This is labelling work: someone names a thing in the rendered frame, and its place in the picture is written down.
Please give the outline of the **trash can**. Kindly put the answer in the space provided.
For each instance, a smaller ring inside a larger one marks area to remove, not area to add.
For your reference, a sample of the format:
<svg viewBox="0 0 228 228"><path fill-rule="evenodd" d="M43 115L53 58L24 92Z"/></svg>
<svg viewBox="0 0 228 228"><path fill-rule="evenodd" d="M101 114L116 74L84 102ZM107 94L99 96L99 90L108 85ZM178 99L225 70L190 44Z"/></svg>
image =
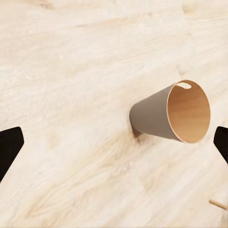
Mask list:
<svg viewBox="0 0 228 228"><path fill-rule="evenodd" d="M191 88L177 85L182 82ZM183 79L135 103L129 120L136 131L196 144L209 130L210 104L198 83Z"/></svg>

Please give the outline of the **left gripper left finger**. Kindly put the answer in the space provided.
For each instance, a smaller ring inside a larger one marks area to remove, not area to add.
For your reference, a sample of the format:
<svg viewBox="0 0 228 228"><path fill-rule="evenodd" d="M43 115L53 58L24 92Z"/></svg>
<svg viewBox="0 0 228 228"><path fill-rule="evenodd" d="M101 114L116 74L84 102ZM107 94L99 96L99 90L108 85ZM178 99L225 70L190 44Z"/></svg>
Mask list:
<svg viewBox="0 0 228 228"><path fill-rule="evenodd" d="M0 132L0 182L23 145L23 132L19 126Z"/></svg>

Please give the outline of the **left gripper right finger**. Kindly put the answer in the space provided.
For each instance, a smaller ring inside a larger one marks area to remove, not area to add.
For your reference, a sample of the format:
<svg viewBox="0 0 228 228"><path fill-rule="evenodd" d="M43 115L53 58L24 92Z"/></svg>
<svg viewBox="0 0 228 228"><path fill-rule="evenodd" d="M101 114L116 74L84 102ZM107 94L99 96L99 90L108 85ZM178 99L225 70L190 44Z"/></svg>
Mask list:
<svg viewBox="0 0 228 228"><path fill-rule="evenodd" d="M217 127L213 143L228 164L228 128Z"/></svg>

